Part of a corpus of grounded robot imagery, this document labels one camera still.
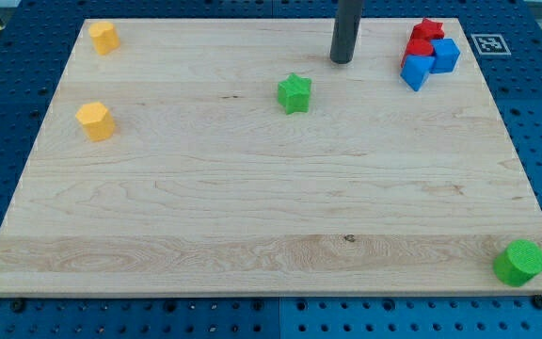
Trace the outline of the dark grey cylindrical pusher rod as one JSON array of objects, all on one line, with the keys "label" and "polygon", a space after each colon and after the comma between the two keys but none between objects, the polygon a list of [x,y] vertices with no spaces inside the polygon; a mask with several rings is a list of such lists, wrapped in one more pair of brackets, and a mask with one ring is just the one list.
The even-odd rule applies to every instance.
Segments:
[{"label": "dark grey cylindrical pusher rod", "polygon": [[336,64],[347,64],[353,58],[363,4],[363,0],[338,1],[330,48],[330,59]]}]

